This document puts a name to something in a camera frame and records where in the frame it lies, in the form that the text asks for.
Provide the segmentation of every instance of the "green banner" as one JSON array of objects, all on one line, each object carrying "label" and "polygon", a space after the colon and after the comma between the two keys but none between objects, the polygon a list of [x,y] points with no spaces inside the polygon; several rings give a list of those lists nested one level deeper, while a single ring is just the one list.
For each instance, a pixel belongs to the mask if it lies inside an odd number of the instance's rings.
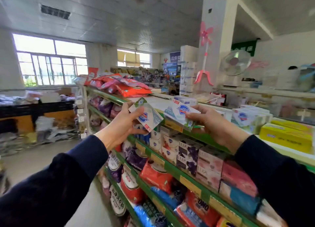
[{"label": "green banner", "polygon": [[250,53],[250,56],[254,56],[256,49],[257,40],[242,42],[242,43],[234,43],[232,44],[231,50],[245,50]]}]

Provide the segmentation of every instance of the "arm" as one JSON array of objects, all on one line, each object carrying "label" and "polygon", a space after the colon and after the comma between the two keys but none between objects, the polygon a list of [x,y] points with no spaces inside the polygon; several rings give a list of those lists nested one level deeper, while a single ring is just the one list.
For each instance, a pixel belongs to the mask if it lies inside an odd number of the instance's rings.
[{"label": "arm", "polygon": [[254,181],[261,196],[289,226],[307,226],[313,221],[313,173],[254,135],[247,134],[214,109],[202,105],[193,107],[201,114],[187,113],[187,118],[204,125],[196,131],[210,134],[218,144],[235,154],[237,163]]},{"label": "arm", "polygon": [[129,113],[131,103],[108,125],[68,153],[60,153],[44,170],[15,185],[0,198],[0,226],[64,226],[85,198],[108,152],[129,134],[143,134],[133,120],[143,108]]}]

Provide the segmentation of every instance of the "ceiling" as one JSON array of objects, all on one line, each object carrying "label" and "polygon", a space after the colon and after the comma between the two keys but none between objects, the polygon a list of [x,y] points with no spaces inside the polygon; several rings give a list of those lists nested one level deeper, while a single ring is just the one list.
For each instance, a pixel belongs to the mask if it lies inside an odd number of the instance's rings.
[{"label": "ceiling", "polygon": [[[198,46],[203,0],[0,0],[0,26],[153,53]],[[243,0],[276,34],[315,30],[314,0]],[[71,12],[42,14],[39,4]],[[233,43],[258,38],[236,21]]]}]

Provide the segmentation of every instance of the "pink soap box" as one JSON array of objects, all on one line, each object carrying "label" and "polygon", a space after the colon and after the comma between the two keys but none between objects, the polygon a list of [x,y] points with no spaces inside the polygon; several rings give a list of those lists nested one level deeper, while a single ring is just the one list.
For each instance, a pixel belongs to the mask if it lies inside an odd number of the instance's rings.
[{"label": "pink soap box", "polygon": [[222,179],[252,197],[257,196],[258,194],[257,187],[252,179],[235,161],[224,161],[222,168]]}]

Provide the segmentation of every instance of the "white fan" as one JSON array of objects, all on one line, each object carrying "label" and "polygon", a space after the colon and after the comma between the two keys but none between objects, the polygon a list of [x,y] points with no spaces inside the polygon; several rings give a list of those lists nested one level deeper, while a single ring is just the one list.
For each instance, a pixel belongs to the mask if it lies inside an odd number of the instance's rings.
[{"label": "white fan", "polygon": [[244,50],[233,50],[225,56],[220,64],[220,70],[227,76],[242,74],[252,61],[250,54]]}]

